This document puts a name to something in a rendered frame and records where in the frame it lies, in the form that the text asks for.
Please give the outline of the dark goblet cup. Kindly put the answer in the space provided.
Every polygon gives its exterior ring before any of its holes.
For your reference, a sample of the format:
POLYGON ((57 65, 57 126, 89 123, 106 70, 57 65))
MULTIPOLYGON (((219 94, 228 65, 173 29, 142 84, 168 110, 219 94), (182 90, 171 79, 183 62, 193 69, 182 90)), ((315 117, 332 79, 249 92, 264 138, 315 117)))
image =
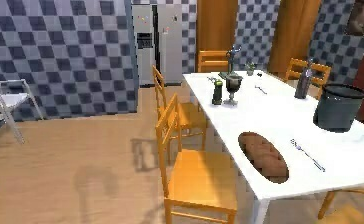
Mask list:
POLYGON ((240 89, 243 78, 239 75, 228 75, 226 77, 226 89, 229 92, 229 98, 224 101, 225 104, 236 105, 234 94, 240 89))

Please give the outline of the brown wooden door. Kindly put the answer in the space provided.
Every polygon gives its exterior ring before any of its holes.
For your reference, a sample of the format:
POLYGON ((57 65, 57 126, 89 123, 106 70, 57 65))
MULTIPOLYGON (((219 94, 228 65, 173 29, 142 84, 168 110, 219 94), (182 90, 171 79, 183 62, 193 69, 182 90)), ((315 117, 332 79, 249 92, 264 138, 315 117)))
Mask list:
MULTIPOLYGON (((231 49, 235 42, 238 0, 197 1, 197 47, 201 50, 231 49)), ((221 68, 205 67, 203 72, 223 71, 221 68)))
POLYGON ((285 76, 291 58, 305 60, 321 0, 280 0, 267 70, 285 76))

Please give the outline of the white dining table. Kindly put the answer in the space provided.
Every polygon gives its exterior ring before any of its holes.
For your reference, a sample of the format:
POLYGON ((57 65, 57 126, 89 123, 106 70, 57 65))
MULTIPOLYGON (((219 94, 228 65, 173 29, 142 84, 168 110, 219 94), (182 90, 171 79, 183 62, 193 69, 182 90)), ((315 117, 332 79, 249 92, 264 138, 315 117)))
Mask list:
POLYGON ((261 70, 252 76, 244 71, 239 74, 243 80, 235 94, 238 102, 235 106, 211 103, 214 85, 209 77, 214 76, 212 73, 186 74, 184 78, 254 192, 253 213, 248 224, 263 224, 269 203, 276 199, 364 186, 364 124, 355 121, 345 133, 320 129, 313 123, 318 104, 313 97, 296 99, 293 87, 261 70), (277 184, 267 180, 244 155, 238 136, 248 131, 266 138, 283 156, 289 170, 286 182, 277 184), (291 139, 326 171, 320 171, 297 150, 291 139))

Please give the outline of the silver fork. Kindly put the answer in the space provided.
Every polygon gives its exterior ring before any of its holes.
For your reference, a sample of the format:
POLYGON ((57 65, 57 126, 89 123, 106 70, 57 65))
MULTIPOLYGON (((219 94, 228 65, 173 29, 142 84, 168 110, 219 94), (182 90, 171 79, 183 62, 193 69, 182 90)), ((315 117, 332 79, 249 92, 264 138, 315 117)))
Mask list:
POLYGON ((310 156, 298 143, 295 139, 291 139, 290 143, 299 151, 303 152, 313 163, 314 165, 322 172, 325 172, 326 169, 312 156, 310 156))

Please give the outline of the brown bread loaf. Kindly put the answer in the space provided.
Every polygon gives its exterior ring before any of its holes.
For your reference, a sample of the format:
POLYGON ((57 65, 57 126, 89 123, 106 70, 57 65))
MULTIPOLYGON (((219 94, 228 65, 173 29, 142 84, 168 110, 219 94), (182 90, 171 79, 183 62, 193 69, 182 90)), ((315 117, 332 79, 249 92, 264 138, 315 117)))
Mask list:
POLYGON ((263 177, 278 184, 288 180, 289 170, 283 156, 266 138, 254 132, 243 132, 238 142, 247 159, 263 177))

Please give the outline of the grey double door fridge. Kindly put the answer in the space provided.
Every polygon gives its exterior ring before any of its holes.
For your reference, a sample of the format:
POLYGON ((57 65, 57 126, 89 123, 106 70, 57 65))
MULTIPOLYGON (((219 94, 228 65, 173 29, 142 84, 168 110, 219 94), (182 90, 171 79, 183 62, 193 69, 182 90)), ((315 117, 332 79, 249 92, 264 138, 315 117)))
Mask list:
POLYGON ((152 67, 166 84, 182 81, 182 7, 167 4, 132 6, 139 85, 154 84, 152 67))

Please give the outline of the dark glass bottle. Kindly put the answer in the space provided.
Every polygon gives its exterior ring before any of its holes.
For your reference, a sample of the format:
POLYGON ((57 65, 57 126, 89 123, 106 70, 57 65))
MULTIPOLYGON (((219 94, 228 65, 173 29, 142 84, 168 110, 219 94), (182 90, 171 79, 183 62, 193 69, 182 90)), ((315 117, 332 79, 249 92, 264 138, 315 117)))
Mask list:
POLYGON ((312 69, 311 69, 312 64, 313 64, 313 59, 310 58, 307 61, 307 66, 305 67, 304 71, 302 72, 298 80, 294 95, 294 97, 297 99, 305 99, 307 96, 307 92, 312 78, 312 69))

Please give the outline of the dark figurine statue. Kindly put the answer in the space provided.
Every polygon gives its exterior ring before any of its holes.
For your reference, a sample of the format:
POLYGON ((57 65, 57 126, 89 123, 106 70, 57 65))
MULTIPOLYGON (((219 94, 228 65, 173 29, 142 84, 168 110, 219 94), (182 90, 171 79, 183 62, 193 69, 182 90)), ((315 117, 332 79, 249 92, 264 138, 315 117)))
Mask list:
POLYGON ((226 57, 228 61, 228 71, 220 72, 219 76, 222 79, 225 79, 228 75, 231 75, 234 72, 234 60, 235 55, 241 50, 241 47, 236 47, 235 44, 232 45, 232 48, 226 52, 226 57))

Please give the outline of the black green spray bottle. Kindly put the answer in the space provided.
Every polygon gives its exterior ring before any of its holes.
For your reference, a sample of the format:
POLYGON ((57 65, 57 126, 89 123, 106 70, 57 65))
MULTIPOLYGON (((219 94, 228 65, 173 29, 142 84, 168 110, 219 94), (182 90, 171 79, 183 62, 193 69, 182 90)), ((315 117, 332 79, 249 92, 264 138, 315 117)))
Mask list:
POLYGON ((222 86, 223 83, 221 80, 209 77, 209 80, 214 84, 214 93, 212 97, 212 104, 213 105, 221 105, 222 104, 222 86))

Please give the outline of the dark grey pot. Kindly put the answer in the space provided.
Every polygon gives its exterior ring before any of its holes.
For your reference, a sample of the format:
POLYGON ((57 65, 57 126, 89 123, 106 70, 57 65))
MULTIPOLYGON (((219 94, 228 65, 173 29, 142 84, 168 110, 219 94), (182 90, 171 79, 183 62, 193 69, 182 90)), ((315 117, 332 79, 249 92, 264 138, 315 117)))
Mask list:
POLYGON ((364 89, 331 83, 322 86, 322 94, 313 123, 323 130, 344 133, 350 130, 364 100, 364 89))

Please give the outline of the white metal shelf rack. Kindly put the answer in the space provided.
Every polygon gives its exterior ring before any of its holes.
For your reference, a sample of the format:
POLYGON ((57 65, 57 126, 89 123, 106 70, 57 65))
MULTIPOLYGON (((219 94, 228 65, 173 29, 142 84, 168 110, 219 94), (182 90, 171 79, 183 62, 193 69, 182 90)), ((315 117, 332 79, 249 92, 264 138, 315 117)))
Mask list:
POLYGON ((25 79, 18 80, 2 80, 0 81, 0 120, 4 120, 5 123, 12 130, 16 140, 20 143, 24 143, 24 138, 18 129, 14 117, 12 116, 12 111, 22 105, 25 101, 30 100, 40 119, 43 120, 43 114, 37 104, 37 101, 30 89, 29 84, 25 79), (21 84, 23 87, 22 93, 4 93, 2 87, 7 84, 21 84))

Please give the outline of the dark framed wall picture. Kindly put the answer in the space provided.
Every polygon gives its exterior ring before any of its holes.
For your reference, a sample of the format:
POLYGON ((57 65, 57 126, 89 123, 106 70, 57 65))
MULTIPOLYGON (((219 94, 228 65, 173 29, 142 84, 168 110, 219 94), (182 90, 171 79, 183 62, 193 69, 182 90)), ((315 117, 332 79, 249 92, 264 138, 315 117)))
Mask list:
POLYGON ((348 19, 346 34, 364 36, 364 0, 355 0, 348 19))

